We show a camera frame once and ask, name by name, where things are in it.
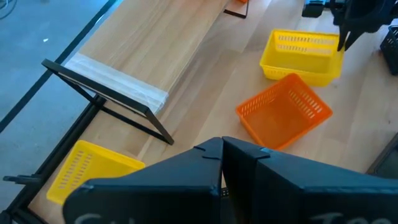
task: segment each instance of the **black bin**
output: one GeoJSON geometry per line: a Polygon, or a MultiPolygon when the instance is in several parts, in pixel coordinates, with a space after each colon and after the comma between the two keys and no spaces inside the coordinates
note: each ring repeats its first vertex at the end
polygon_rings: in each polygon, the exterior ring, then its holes
{"type": "Polygon", "coordinates": [[[391,75],[398,75],[398,26],[390,26],[380,49],[390,69],[391,75]]]}

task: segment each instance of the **black metal leg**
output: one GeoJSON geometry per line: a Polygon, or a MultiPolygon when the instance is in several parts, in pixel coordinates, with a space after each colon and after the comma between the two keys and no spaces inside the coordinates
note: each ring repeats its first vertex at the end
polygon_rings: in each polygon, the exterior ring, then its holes
{"type": "Polygon", "coordinates": [[[245,19],[245,18],[247,18],[248,12],[249,12],[249,1],[250,0],[248,0],[248,2],[246,3],[246,14],[245,15],[237,13],[237,12],[233,12],[233,11],[230,11],[230,10],[227,10],[227,9],[224,10],[224,13],[227,13],[228,15],[231,15],[231,16],[236,16],[236,17],[245,19]]]}
{"type": "Polygon", "coordinates": [[[156,118],[156,116],[152,113],[152,111],[147,110],[145,115],[147,116],[147,119],[155,126],[155,128],[162,134],[162,137],[164,137],[164,139],[161,140],[169,143],[170,145],[174,144],[174,139],[166,131],[162,123],[160,123],[160,121],[156,118]]]}

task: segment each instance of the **masking tape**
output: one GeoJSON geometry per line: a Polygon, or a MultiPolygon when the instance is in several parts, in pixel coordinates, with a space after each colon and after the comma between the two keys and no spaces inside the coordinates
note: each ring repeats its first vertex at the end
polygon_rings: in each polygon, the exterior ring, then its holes
{"type": "Polygon", "coordinates": [[[65,67],[148,106],[154,114],[163,108],[169,97],[163,90],[79,53],[65,67]]]}

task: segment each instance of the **orange basket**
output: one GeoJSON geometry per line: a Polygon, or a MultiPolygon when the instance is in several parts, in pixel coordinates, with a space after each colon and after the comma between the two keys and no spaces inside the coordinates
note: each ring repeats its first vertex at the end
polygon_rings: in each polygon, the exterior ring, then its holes
{"type": "Polygon", "coordinates": [[[281,150],[329,118],[333,112],[296,74],[290,74],[236,108],[259,145],[281,150]]]}

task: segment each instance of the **wooden board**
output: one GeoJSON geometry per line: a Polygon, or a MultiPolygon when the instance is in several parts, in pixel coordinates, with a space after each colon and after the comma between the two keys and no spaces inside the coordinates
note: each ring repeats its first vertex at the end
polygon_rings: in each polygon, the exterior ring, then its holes
{"type": "Polygon", "coordinates": [[[228,1],[124,0],[79,54],[169,92],[228,1]]]}
{"type": "MultiPolygon", "coordinates": [[[[301,18],[302,6],[302,0],[251,0],[246,20],[220,15],[159,114],[175,139],[173,146],[102,112],[81,138],[147,166],[213,136],[252,141],[234,109],[274,83],[264,78],[258,65],[271,30],[338,32],[330,13],[301,18]]],[[[383,27],[362,36],[347,51],[341,78],[313,88],[334,115],[284,152],[358,172],[368,169],[398,130],[398,79],[390,76],[378,51],[386,32],[383,27]]],[[[29,206],[49,223],[62,222],[60,206],[45,198],[56,174],[29,206]]]]}
{"type": "MultiPolygon", "coordinates": [[[[55,65],[52,62],[43,62],[45,66],[49,66],[46,65],[48,63],[50,66],[55,65]]],[[[163,90],[79,53],[67,62],[66,67],[68,69],[61,67],[64,71],[58,71],[58,75],[120,105],[127,106],[120,103],[121,98],[125,98],[134,104],[141,103],[157,114],[169,97],[169,94],[163,90]]]]}

